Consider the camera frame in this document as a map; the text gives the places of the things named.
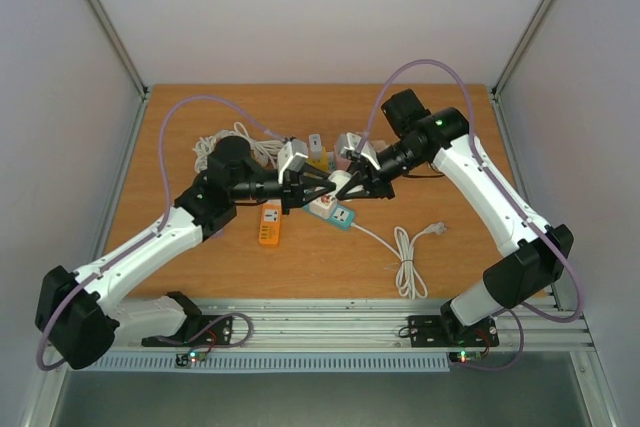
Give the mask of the white round plug charger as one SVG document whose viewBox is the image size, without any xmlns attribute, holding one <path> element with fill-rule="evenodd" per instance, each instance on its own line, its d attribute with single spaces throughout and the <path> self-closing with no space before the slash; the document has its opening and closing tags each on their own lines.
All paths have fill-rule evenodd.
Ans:
<svg viewBox="0 0 640 427">
<path fill-rule="evenodd" d="M 351 179 L 351 175 L 343 170 L 336 170 L 332 172 L 328 178 L 330 182 L 334 184 L 333 190 L 330 192 L 332 196 L 336 196 L 337 193 L 347 184 Z"/>
</svg>

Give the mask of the yellow cube socket adapter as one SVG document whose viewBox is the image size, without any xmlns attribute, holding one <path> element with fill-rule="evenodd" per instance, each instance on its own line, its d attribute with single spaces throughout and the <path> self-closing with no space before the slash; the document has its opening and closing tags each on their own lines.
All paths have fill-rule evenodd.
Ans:
<svg viewBox="0 0 640 427">
<path fill-rule="evenodd" d="M 329 157 L 326 149 L 322 147 L 319 152 L 311 152 L 308 163 L 323 172 L 329 172 Z"/>
</svg>

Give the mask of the pink cube socket adapter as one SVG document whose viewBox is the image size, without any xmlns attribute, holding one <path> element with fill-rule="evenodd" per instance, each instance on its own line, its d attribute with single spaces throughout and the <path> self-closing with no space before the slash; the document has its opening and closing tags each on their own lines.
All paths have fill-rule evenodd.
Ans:
<svg viewBox="0 0 640 427">
<path fill-rule="evenodd" d="M 334 170 L 342 170 L 342 171 L 346 171 L 350 165 L 350 160 L 342 157 L 340 154 L 338 153 L 333 153 L 333 167 Z"/>
</svg>

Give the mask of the white square charger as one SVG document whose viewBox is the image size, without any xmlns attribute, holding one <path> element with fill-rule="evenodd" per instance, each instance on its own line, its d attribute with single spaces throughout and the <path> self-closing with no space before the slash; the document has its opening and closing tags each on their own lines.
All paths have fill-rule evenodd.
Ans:
<svg viewBox="0 0 640 427">
<path fill-rule="evenodd" d="M 323 153 L 322 139 L 319 134 L 311 134 L 309 136 L 309 158 L 319 160 Z"/>
</svg>

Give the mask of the white cube charger back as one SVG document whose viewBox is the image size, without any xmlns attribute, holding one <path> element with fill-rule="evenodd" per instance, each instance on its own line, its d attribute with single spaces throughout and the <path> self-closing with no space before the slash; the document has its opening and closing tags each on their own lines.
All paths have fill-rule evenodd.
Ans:
<svg viewBox="0 0 640 427">
<path fill-rule="evenodd" d="M 328 219 L 337 207 L 337 199 L 331 194 L 325 194 L 309 204 L 309 211 L 322 219 Z"/>
</svg>

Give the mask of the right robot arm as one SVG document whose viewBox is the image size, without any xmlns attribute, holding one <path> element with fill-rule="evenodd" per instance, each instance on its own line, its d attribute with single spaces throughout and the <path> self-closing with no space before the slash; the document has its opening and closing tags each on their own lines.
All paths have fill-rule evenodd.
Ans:
<svg viewBox="0 0 640 427">
<path fill-rule="evenodd" d="M 566 225 L 551 226 L 526 206 L 458 109 L 432 113 L 410 89 L 393 95 L 381 109 L 398 140 L 376 151 L 356 134 L 340 135 L 337 153 L 350 164 L 337 197 L 391 199 L 393 181 L 423 164 L 435 167 L 463 194 L 502 256 L 480 281 L 440 309 L 444 337 L 453 345 L 463 343 L 485 318 L 525 303 L 556 282 L 573 234 Z"/>
</svg>

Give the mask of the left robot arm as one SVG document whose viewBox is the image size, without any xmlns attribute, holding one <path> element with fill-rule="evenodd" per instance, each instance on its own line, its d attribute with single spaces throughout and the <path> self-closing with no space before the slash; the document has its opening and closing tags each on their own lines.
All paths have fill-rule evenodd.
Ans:
<svg viewBox="0 0 640 427">
<path fill-rule="evenodd" d="M 82 369 L 114 344 L 163 335 L 179 345 L 195 342 L 200 318 L 172 296 L 124 305 L 143 280 L 185 251 L 225 227 L 246 200 L 278 199 L 288 212 L 332 192 L 327 173 L 307 163 L 307 147 L 299 139 L 285 142 L 276 168 L 261 166 L 249 142 L 237 136 L 216 143 L 207 167 L 164 215 L 125 244 L 72 272 L 58 266 L 42 281 L 35 324 L 41 333 L 36 361 L 43 371 L 46 346 L 62 361 Z"/>
</svg>

